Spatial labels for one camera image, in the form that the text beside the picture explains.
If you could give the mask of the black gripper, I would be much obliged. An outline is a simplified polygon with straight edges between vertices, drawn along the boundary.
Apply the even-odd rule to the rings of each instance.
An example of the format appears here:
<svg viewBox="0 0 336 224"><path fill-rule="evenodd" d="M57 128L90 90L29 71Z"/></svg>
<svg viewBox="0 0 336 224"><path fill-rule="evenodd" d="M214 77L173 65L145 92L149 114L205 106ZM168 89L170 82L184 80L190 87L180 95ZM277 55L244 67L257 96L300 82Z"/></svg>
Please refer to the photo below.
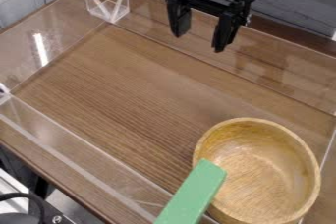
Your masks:
<svg viewBox="0 0 336 224"><path fill-rule="evenodd" d="M218 17L210 47L218 53L232 43L240 20L246 19L254 0L165 0L170 31L176 37L190 29L192 9Z"/></svg>

